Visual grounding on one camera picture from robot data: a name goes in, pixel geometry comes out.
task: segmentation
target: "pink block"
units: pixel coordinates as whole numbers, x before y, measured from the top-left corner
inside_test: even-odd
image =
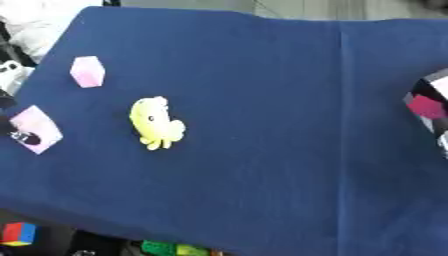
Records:
[[[106,70],[95,56],[78,57],[73,62],[70,74],[83,88],[102,86]]]
[[[13,117],[11,123],[21,131],[32,132],[39,136],[41,139],[39,145],[33,146],[20,142],[20,144],[38,155],[63,138],[62,133],[53,120],[36,106],[31,106]]]
[[[408,104],[408,107],[414,114],[429,119],[447,117],[447,113],[443,109],[442,103],[431,100],[425,96],[415,96],[415,98]]]

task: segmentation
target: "pink and white box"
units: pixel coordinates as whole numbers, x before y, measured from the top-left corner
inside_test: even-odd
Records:
[[[20,144],[38,155],[63,138],[62,133],[53,120],[36,106],[31,106],[13,117],[11,123],[20,131],[34,133],[40,138],[41,143],[39,145],[27,145],[20,142]]]

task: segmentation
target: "blue block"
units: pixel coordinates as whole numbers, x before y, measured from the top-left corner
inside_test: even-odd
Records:
[[[19,241],[32,244],[36,234],[36,226],[29,223],[23,223],[20,230]]]

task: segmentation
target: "plush chick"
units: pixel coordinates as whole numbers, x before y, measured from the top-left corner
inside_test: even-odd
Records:
[[[140,142],[147,145],[148,150],[170,148],[172,142],[180,141],[185,132],[182,121],[170,121],[168,100],[164,97],[138,100],[131,109],[130,119],[140,133]]]

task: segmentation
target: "floor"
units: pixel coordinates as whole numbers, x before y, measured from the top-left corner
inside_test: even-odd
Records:
[[[268,18],[311,20],[377,20],[391,18],[446,18],[427,10],[417,0],[122,0],[123,6],[232,10]],[[0,224],[21,221],[23,216],[0,210]],[[70,227],[31,220],[41,227],[36,246],[19,255],[62,255],[69,243]]]
[[[445,18],[418,0],[122,0],[124,6],[233,10],[282,19]]]

